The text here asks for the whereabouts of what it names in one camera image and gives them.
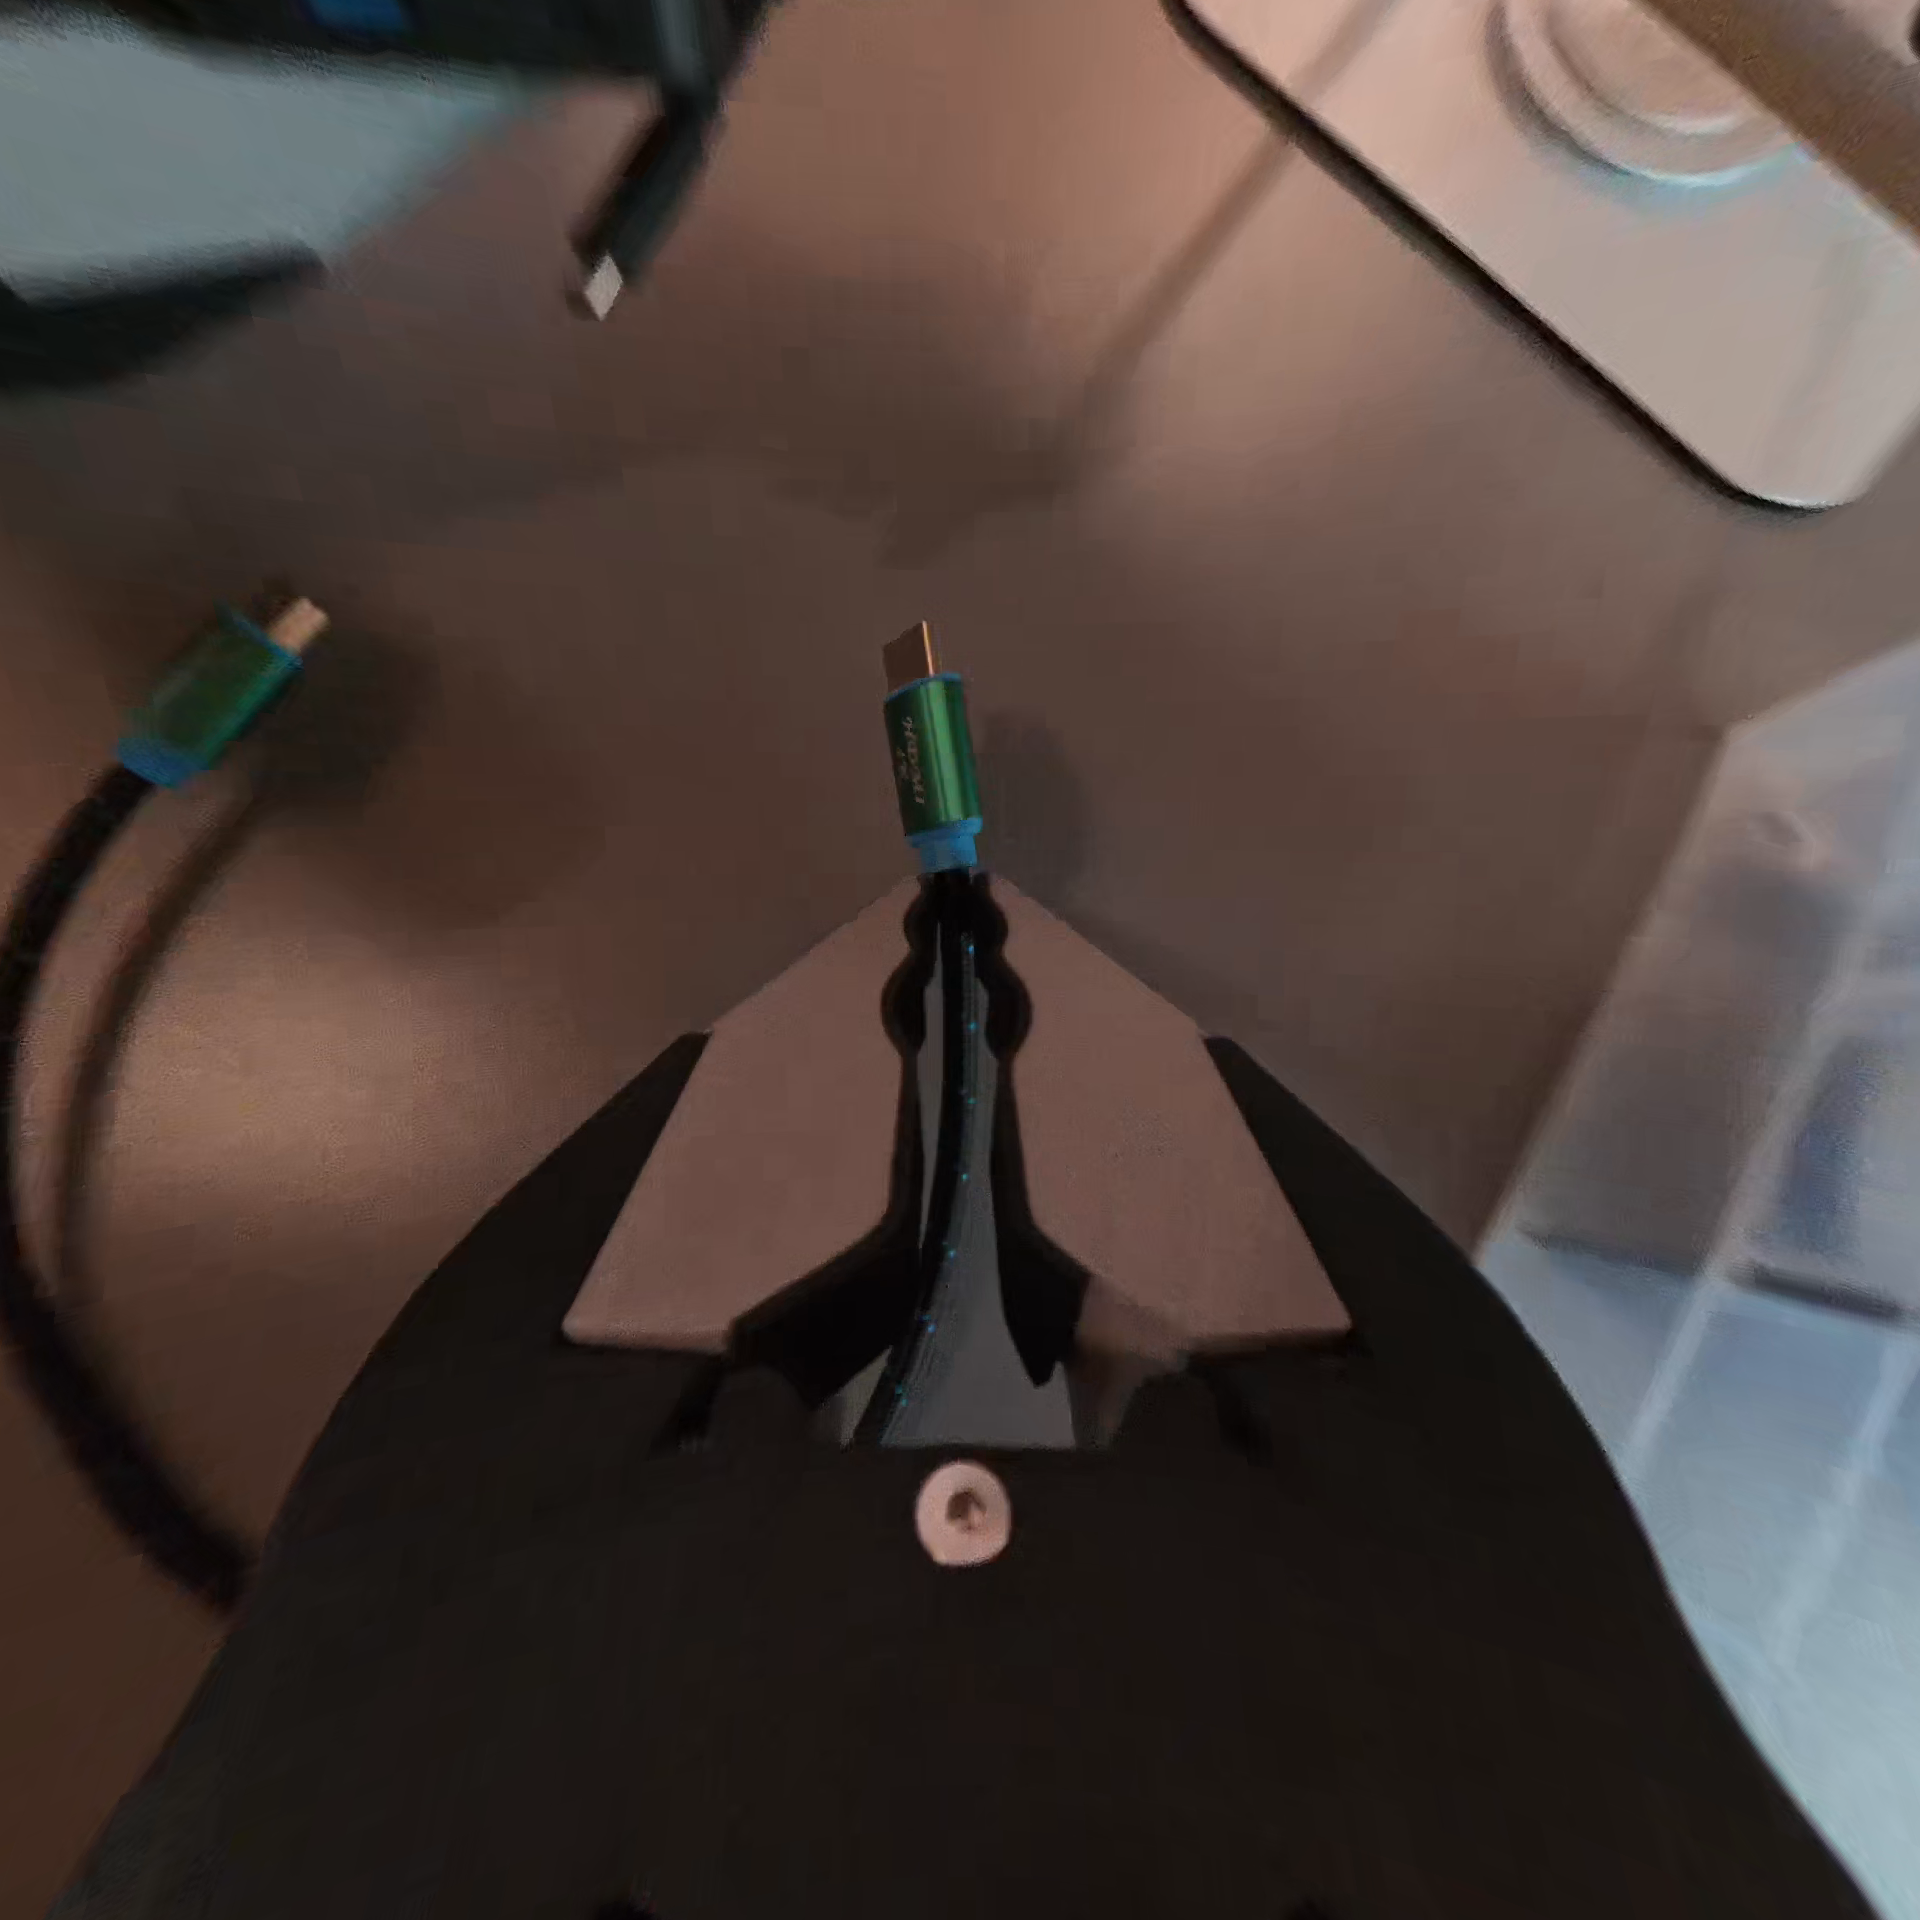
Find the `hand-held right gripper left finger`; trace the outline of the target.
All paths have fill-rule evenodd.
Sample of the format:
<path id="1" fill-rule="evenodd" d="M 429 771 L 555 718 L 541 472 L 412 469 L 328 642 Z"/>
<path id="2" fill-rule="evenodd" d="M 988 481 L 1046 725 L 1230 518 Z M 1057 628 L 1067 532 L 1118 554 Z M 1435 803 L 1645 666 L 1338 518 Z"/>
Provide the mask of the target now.
<path id="1" fill-rule="evenodd" d="M 903 882 L 713 1025 L 573 1345 L 764 1366 L 809 1405 L 888 1351 L 918 1282 L 935 950 Z"/>

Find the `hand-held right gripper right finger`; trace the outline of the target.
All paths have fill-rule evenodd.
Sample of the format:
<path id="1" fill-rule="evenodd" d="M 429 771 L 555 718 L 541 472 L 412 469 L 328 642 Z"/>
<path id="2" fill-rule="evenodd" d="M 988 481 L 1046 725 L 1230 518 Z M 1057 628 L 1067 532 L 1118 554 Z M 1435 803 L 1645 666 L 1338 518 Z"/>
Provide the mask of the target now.
<path id="1" fill-rule="evenodd" d="M 981 890 L 981 987 L 999 1307 L 1031 1386 L 1350 1334 L 1187 1013 L 1004 877 Z"/>

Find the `black braided hdmi cable green plugs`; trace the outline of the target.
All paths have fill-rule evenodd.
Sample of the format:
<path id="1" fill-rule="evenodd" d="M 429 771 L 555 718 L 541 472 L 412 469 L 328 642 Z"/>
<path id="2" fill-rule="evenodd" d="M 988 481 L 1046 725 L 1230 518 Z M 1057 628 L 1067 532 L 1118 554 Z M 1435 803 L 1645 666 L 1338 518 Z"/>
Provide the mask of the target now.
<path id="1" fill-rule="evenodd" d="M 219 606 L 131 712 L 107 768 L 65 812 L 3 921 L 3 1345 L 27 1399 L 78 1473 L 97 1515 L 178 1593 L 231 1616 L 252 1586 L 260 1550 L 217 1522 L 180 1481 L 134 1411 L 97 1367 L 44 1282 L 20 1214 L 20 1055 L 45 957 L 102 858 L 161 791 L 212 773 L 285 705 L 328 613 L 302 594 L 252 612 Z M 1008 1176 L 1008 1217 L 1026 1228 L 1019 1112 L 1008 1060 L 1029 1032 L 1029 990 L 1007 963 L 1007 919 L 981 865 L 976 746 L 962 672 L 940 666 L 930 628 L 913 628 L 881 653 L 881 721 L 903 833 L 920 865 L 906 915 L 906 961 L 881 992 L 881 1025 L 903 1068 L 926 1048 L 926 990 L 940 990 L 940 1099 L 935 1138 L 913 1105 L 897 1118 L 897 1172 L 884 1221 L 805 1281 L 795 1303 L 755 1309 L 732 1345 L 743 1356 L 806 1358 L 805 1391 L 851 1389 L 861 1361 L 881 1361 L 853 1426 L 855 1444 L 906 1444 L 926 1401 L 949 1297 L 963 1247 L 972 1138 L 991 1130 L 991 1172 Z"/>

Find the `clear plastic storage box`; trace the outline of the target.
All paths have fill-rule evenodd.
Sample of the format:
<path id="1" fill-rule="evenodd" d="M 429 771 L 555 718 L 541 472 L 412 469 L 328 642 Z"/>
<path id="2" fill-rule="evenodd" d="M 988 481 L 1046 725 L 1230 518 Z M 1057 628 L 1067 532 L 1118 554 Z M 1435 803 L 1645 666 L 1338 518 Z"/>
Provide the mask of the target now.
<path id="1" fill-rule="evenodd" d="M 1481 1259 L 1918 1917 L 1918 642 L 1725 738 Z"/>

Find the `wood framed monitor white stand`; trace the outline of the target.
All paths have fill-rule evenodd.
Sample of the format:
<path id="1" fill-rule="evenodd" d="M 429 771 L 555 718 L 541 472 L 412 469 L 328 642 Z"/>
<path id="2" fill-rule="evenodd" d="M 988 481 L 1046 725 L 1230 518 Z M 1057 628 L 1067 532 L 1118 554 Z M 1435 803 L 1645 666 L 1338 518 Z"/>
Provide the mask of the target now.
<path id="1" fill-rule="evenodd" d="M 1918 442 L 1918 234 L 1653 4 L 1187 4 L 1299 132 L 1728 494 Z"/>

